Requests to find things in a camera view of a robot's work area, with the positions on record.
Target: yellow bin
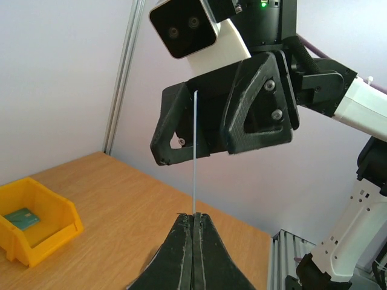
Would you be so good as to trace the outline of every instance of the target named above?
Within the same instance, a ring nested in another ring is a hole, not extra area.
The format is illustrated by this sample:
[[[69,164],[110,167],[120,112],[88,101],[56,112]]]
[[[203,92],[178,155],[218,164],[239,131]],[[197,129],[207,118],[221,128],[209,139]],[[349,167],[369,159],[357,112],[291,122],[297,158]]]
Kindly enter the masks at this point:
[[[40,220],[25,230],[4,217],[23,208]],[[0,247],[9,261],[34,267],[82,231],[74,204],[32,178],[0,187]]]

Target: wall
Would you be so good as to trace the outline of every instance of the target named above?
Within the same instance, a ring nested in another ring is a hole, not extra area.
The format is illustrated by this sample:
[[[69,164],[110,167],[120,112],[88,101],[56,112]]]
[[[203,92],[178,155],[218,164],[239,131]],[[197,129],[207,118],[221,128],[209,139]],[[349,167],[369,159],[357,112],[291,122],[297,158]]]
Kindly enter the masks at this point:
[[[102,149],[130,9],[0,2],[0,184]]]
[[[192,162],[158,167],[149,150],[161,91],[191,76],[188,63],[171,58],[152,29],[153,4],[147,1],[145,7],[112,154],[190,194]],[[387,86],[381,61],[386,9],[387,2],[380,1],[364,6],[299,0],[298,33]],[[299,113],[301,126],[290,144],[199,159],[198,199],[272,235],[283,228],[312,242],[323,239],[345,206],[369,136],[303,108]]]

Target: camera lens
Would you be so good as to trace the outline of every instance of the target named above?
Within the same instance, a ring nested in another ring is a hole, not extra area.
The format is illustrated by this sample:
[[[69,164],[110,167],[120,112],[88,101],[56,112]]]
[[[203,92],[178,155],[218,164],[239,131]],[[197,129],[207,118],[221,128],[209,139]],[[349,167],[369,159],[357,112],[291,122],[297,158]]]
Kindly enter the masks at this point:
[[[168,29],[168,36],[171,39],[176,39],[179,36],[179,31],[176,27],[171,27],[170,29]]]
[[[188,26],[191,29],[198,28],[199,24],[200,24],[200,21],[199,21],[199,19],[197,17],[191,17],[190,19],[188,19]]]

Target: thin white stick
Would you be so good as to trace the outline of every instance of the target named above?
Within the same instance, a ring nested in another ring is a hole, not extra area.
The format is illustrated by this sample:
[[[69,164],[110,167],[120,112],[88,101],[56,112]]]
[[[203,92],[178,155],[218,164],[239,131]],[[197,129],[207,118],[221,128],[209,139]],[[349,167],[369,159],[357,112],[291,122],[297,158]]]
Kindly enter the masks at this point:
[[[198,91],[193,94],[193,189],[192,211],[196,213],[196,145],[197,145],[197,121],[198,121]]]

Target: wooden tabletop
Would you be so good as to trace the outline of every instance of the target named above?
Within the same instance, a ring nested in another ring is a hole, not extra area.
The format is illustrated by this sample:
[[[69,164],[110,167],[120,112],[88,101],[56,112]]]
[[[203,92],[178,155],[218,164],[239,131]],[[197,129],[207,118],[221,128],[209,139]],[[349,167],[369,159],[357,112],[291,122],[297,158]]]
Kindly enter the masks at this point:
[[[5,259],[0,289],[119,289],[133,281],[192,198],[103,153],[32,176],[76,205],[85,231],[34,268]],[[270,236],[202,202],[231,258],[266,289]]]

